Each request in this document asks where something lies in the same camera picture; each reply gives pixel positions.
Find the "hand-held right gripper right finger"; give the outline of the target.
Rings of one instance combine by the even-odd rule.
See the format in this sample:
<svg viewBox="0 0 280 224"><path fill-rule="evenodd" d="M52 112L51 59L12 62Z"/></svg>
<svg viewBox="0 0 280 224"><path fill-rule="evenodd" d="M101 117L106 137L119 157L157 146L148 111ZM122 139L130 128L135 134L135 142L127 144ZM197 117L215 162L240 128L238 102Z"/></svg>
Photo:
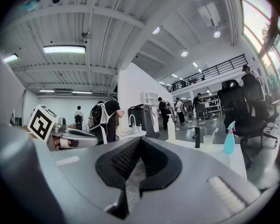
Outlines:
<svg viewBox="0 0 280 224"><path fill-rule="evenodd" d="M145 192L165 189L176 180L182 170L179 156L147 138L140 139L140 158L146 178L139 183L140 197Z"/></svg>

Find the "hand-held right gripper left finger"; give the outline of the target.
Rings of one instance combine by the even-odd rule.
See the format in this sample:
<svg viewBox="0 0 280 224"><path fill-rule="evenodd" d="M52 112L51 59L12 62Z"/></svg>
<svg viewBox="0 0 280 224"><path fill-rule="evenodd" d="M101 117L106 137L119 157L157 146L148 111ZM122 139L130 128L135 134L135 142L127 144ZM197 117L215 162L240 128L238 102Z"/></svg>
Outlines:
<svg viewBox="0 0 280 224"><path fill-rule="evenodd" d="M120 190L119 199L106 212L120 219L128 216L126 181L140 159L141 138L123 140L123 145L102 154L95 163L95 169L106 186Z"/></svg>

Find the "translucent plastic cup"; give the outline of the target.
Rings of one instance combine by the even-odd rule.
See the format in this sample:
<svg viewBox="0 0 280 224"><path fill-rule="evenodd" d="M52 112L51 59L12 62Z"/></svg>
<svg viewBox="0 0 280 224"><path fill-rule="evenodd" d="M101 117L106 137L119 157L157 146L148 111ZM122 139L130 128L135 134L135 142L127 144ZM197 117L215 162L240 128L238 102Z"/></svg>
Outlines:
<svg viewBox="0 0 280 224"><path fill-rule="evenodd" d="M210 151L213 144L213 135L205 135L203 137L203 146L205 151Z"/></svg>

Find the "person's left hand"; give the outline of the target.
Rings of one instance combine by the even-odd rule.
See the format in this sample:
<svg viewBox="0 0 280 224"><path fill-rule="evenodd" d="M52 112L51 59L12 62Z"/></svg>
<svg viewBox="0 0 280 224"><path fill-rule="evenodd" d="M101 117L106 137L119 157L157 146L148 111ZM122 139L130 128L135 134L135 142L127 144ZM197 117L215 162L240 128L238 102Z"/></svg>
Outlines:
<svg viewBox="0 0 280 224"><path fill-rule="evenodd" d="M56 150L72 149L72 140L53 136L53 142Z"/></svg>

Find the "white neighbouring sink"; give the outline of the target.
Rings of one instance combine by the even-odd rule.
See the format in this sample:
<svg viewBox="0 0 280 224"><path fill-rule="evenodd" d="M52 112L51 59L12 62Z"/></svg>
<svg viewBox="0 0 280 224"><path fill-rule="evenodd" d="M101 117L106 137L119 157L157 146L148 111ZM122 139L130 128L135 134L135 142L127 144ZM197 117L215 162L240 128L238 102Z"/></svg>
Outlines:
<svg viewBox="0 0 280 224"><path fill-rule="evenodd" d="M123 140L127 138L144 137L146 136L146 131L134 132L133 130L117 130L115 135L117 140Z"/></svg>

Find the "white pump bottle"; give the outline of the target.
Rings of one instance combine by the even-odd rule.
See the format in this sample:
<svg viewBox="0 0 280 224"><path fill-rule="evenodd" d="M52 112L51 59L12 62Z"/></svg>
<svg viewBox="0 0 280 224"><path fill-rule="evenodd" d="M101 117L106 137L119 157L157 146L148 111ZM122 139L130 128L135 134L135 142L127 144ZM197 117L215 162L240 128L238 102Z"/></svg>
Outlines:
<svg viewBox="0 0 280 224"><path fill-rule="evenodd" d="M175 124L172 119L172 115L168 114L168 141L173 142L175 140Z"/></svg>

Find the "black faucet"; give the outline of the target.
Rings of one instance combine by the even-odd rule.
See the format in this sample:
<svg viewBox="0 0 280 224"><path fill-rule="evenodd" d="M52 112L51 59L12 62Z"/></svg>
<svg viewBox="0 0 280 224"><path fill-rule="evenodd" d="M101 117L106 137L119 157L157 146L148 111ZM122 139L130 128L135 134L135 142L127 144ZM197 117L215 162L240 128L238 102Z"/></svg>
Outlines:
<svg viewBox="0 0 280 224"><path fill-rule="evenodd" d="M195 135L193 136L195 139L195 148L200 148L200 127L195 127Z"/></svg>

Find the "black appliance with white panel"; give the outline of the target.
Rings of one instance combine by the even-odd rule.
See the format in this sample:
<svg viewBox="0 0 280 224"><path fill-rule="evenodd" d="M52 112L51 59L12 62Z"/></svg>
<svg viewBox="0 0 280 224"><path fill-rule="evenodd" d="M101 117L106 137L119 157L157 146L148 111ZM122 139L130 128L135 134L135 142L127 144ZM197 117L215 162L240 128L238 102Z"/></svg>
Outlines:
<svg viewBox="0 0 280 224"><path fill-rule="evenodd" d="M128 109L128 115L133 115L136 119L136 125L141 126L142 131L146 131L146 136L149 138L158 139L159 123L157 111L152 105L136 105Z"/></svg>

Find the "grey cantilever chair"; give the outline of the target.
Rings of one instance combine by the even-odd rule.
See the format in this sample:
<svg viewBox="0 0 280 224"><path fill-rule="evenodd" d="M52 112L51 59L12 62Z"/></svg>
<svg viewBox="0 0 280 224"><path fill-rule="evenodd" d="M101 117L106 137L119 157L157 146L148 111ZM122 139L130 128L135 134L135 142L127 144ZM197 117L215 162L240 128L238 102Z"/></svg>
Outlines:
<svg viewBox="0 0 280 224"><path fill-rule="evenodd" d="M200 125L205 125L206 118L211 119L211 122L213 120L212 112L208 111L203 104L201 105L199 116L200 116L200 118L202 120L201 122L199 122Z"/></svg>

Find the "teal spray bottle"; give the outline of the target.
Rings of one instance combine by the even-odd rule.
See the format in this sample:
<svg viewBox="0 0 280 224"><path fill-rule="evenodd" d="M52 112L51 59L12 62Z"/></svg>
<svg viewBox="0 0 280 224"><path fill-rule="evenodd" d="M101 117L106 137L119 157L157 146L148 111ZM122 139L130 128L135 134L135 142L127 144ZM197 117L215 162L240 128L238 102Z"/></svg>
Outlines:
<svg viewBox="0 0 280 224"><path fill-rule="evenodd" d="M233 135L233 132L235 131L235 121L229 124L227 131L228 132L227 132L226 139L224 141L223 153L226 155L230 155L233 153L235 147L235 139Z"/></svg>

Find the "white shoe shelf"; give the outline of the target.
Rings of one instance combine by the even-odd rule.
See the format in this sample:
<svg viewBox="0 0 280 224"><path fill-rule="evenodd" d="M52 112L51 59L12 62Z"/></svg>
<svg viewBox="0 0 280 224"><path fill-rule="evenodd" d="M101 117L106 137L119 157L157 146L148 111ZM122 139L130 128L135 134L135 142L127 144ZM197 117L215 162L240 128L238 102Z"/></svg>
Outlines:
<svg viewBox="0 0 280 224"><path fill-rule="evenodd" d="M217 93L208 93L200 97L201 103L204 105L205 114L212 116L220 116L222 114L221 101Z"/></svg>

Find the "black mesh office chair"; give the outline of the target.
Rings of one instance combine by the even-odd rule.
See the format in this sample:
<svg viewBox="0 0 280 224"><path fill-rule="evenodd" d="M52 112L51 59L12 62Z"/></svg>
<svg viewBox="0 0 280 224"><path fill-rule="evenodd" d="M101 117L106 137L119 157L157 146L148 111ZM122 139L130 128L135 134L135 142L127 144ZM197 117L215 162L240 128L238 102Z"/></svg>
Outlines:
<svg viewBox="0 0 280 224"><path fill-rule="evenodd" d="M242 86L239 86L236 80L224 81L222 82L222 89L219 90L217 94L224 108L224 125L226 133L228 132L227 128L229 124L235 121L235 131L233 132L233 134L240 137L241 142L245 134L244 125L242 123L242 114L248 114L245 108L246 100L244 98ZM252 164L252 158L247 152L246 146L241 147L241 150L243 156L247 159L245 168L249 169Z"/></svg>
<svg viewBox="0 0 280 224"><path fill-rule="evenodd" d="M263 96L261 84L252 74L246 74L242 77L244 85L242 86L244 98L246 100L245 108L248 114L242 114L242 123L244 125L244 137L240 142L241 147L245 147L248 139L252 137L264 136L275 139L275 146L278 138L265 131L268 123L274 123L279 116L277 104L279 100L272 102L274 108L273 114L267 109L267 102Z"/></svg>

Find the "black balcony railing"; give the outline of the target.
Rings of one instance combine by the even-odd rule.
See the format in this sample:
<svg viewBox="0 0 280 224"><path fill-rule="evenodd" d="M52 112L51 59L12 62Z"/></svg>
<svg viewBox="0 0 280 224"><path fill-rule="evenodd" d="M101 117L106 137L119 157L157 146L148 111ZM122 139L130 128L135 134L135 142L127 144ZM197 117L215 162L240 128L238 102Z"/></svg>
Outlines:
<svg viewBox="0 0 280 224"><path fill-rule="evenodd" d="M168 92L173 92L185 88L187 86L196 84L198 82L222 75L229 71L234 71L236 69L242 68L244 65L248 65L248 62L245 55L241 54L232 59L219 63L215 66L202 70L199 73L196 73L186 78L182 78L180 81L177 81L173 84L167 86L162 85L162 87L165 88Z"/></svg>

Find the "teal hanging garment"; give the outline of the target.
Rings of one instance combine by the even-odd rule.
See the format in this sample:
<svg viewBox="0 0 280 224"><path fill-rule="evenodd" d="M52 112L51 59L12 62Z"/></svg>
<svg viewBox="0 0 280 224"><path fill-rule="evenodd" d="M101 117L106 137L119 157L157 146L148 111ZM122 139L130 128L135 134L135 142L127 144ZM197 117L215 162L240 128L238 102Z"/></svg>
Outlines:
<svg viewBox="0 0 280 224"><path fill-rule="evenodd" d="M272 73L269 73L267 75L267 80L268 80L269 92L275 96L278 95L279 94L279 84L276 79L276 76Z"/></svg>

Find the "white ceiling air unit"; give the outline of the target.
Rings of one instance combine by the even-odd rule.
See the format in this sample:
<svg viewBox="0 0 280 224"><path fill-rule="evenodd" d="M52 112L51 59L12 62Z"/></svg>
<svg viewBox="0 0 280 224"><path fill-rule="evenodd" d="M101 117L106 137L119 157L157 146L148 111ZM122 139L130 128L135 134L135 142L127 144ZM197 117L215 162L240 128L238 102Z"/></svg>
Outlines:
<svg viewBox="0 0 280 224"><path fill-rule="evenodd" d="M206 27L215 28L221 21L217 7L214 2L205 4L198 9Z"/></svg>

